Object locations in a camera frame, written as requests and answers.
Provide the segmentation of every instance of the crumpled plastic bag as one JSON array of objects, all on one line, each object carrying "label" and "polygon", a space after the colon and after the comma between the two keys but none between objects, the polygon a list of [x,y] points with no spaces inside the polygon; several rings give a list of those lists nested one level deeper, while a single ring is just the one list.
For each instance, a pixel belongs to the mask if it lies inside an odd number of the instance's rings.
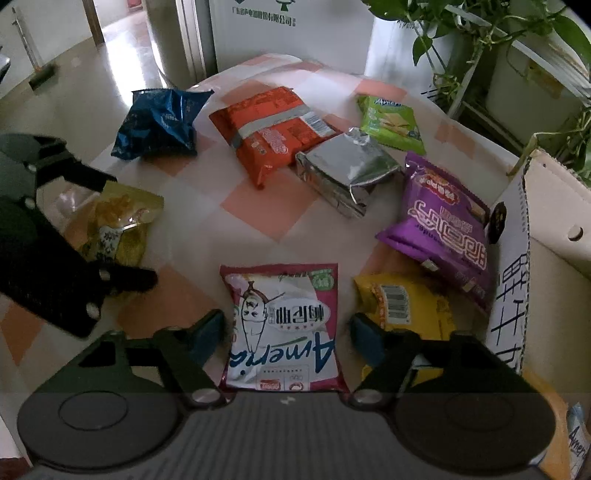
[{"label": "crumpled plastic bag", "polygon": [[114,181],[107,181],[88,223],[88,240],[80,248],[87,261],[139,266],[148,227],[164,209],[164,198]]},{"label": "crumpled plastic bag", "polygon": [[406,166],[400,221],[376,238],[437,272],[485,309],[492,281],[484,230],[488,207],[425,158],[408,152]]},{"label": "crumpled plastic bag", "polygon": [[213,91],[137,90],[127,117],[117,132],[111,155],[133,160],[142,155],[194,154],[193,121]]},{"label": "crumpled plastic bag", "polygon": [[[433,293],[425,278],[389,273],[359,275],[353,278],[361,299],[361,311],[383,330],[399,328],[418,333],[423,340],[449,340],[456,330],[447,297]],[[422,357],[413,361],[417,375],[413,385],[441,376]],[[361,380],[372,371],[365,365]]]}]

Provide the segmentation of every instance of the barcode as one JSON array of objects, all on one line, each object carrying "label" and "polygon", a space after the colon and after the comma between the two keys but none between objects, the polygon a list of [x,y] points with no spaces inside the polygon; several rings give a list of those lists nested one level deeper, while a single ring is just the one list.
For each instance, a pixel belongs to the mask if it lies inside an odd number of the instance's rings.
[{"label": "barcode", "polygon": [[335,133],[335,131],[326,125],[325,121],[314,112],[308,112],[300,118],[320,137],[328,137],[329,135]]},{"label": "barcode", "polygon": [[408,311],[408,293],[399,285],[382,285],[384,303],[388,309],[387,323],[393,325],[410,325]]}]

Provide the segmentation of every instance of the orange snack bag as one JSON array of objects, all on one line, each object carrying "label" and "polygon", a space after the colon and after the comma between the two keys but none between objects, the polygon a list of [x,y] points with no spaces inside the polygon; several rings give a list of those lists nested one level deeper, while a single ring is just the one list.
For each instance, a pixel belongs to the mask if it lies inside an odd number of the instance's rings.
[{"label": "orange snack bag", "polygon": [[252,182],[262,188],[276,168],[296,153],[337,135],[292,90],[279,87],[212,113],[209,118],[242,163]]}]

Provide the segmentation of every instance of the cartoon character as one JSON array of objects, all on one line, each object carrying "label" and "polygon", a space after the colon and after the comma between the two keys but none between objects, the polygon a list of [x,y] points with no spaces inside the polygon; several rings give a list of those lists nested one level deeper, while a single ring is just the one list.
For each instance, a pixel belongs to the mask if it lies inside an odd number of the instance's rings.
[{"label": "cartoon character", "polygon": [[250,353],[256,352],[261,341],[262,332],[267,324],[269,312],[267,304],[283,295],[268,299],[265,294],[254,288],[254,281],[248,282],[248,288],[242,294],[240,318],[246,338],[246,347]]}]

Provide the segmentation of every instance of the blue snack bag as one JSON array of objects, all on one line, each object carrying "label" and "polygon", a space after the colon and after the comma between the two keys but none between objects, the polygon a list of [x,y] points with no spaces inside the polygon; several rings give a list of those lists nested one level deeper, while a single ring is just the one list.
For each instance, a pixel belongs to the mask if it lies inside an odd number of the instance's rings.
[{"label": "blue snack bag", "polygon": [[133,160],[151,154],[194,154],[193,121],[213,93],[165,88],[133,92],[133,105],[111,155]]}]

